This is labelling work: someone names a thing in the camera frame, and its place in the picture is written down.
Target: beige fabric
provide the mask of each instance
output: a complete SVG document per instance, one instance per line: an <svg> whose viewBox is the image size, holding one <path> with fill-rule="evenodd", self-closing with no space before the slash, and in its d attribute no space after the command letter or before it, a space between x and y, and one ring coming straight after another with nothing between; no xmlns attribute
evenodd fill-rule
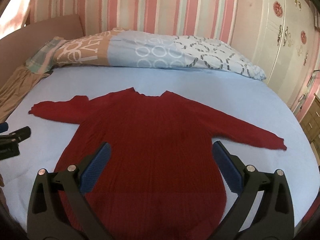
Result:
<svg viewBox="0 0 320 240"><path fill-rule="evenodd" d="M53 60L58 66L66 64L88 64L109 66L108 47L112 37L126 29L113 28L112 31L71 40L56 50Z"/></svg>
<svg viewBox="0 0 320 240"><path fill-rule="evenodd" d="M41 79L48 76L49 74L32 73L25 66L18 67L0 89L0 123L8 118Z"/></svg>

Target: sweater sleeve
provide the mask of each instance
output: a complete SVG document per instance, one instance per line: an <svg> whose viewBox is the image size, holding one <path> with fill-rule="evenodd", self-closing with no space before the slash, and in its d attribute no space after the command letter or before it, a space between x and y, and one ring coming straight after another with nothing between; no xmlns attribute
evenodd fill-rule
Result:
<svg viewBox="0 0 320 240"><path fill-rule="evenodd" d="M75 96L65 102L40 102L31 108L29 114L57 122L80 124L86 119L91 109L87 96Z"/></svg>
<svg viewBox="0 0 320 240"><path fill-rule="evenodd" d="M44 101L35 104L29 114L57 122L80 124L97 109L133 93L136 93L134 88L128 88L92 100L89 100L87 96L75 96L65 102Z"/></svg>
<svg viewBox="0 0 320 240"><path fill-rule="evenodd" d="M231 115L178 96L183 103L195 115L209 131L212 137L225 137L238 143L244 143L255 147L267 149L286 150L284 139L274 133L263 130L255 125L237 119Z"/></svg>

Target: blue gripper pad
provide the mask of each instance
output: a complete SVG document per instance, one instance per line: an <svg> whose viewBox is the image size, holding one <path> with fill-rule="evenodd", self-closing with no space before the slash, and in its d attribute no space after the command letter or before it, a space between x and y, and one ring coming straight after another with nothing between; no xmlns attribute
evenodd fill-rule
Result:
<svg viewBox="0 0 320 240"><path fill-rule="evenodd" d="M105 143L80 177L80 192L82 194L91 192L100 174L111 157L111 146Z"/></svg>
<svg viewBox="0 0 320 240"><path fill-rule="evenodd" d="M9 125L6 122L0 123L0 133L6 132L9 129Z"/></svg>
<svg viewBox="0 0 320 240"><path fill-rule="evenodd" d="M212 156L230 190L233 193L237 193L238 195L240 195L243 191L243 178L238 168L231 159L232 157L236 156L231 155L220 141L217 141L213 144Z"/></svg>

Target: wooden drawer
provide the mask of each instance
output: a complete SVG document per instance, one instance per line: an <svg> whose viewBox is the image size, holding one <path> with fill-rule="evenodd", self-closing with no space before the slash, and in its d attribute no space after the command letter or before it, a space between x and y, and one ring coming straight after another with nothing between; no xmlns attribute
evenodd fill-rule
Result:
<svg viewBox="0 0 320 240"><path fill-rule="evenodd" d="M315 119L316 123L320 126L320 106L316 101L313 101L308 111Z"/></svg>
<svg viewBox="0 0 320 240"><path fill-rule="evenodd" d="M304 131L309 130L309 122L311 119L313 119L312 115L309 112L307 112L304 118L301 120L300 125Z"/></svg>
<svg viewBox="0 0 320 240"><path fill-rule="evenodd" d="M320 137L319 137L319 134L314 137L313 144L315 145L316 148L318 147L320 149Z"/></svg>
<svg viewBox="0 0 320 240"><path fill-rule="evenodd" d="M303 122L301 122L301 127L304 132L309 132L310 130L319 130L319 126L317 125L316 120L312 117L312 115L307 112L306 116L303 118Z"/></svg>
<svg viewBox="0 0 320 240"><path fill-rule="evenodd" d="M318 153L318 155L319 155L319 153L320 153L320 146L319 146L318 144L317 144L317 145L314 144L314 146L315 146L316 151L317 151L317 153Z"/></svg>
<svg viewBox="0 0 320 240"><path fill-rule="evenodd" d="M319 135L320 128L313 117L311 117L308 121L308 123L305 123L303 131L306 134L308 141L312 142Z"/></svg>

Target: pillow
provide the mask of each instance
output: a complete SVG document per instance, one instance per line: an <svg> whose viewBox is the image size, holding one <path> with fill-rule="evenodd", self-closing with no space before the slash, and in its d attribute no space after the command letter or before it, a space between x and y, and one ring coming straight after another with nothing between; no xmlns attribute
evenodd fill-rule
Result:
<svg viewBox="0 0 320 240"><path fill-rule="evenodd" d="M226 43L195 36L168 36L114 28L66 42L58 66L87 64L141 68L201 68L264 80L264 71Z"/></svg>
<svg viewBox="0 0 320 240"><path fill-rule="evenodd" d="M223 41L195 36L168 36L127 31L113 37L108 48L112 66L202 68L264 80L264 71Z"/></svg>
<svg viewBox="0 0 320 240"><path fill-rule="evenodd" d="M66 42L56 50L53 58L58 66L87 64L109 66L107 51L112 37L124 32L123 28L86 36Z"/></svg>

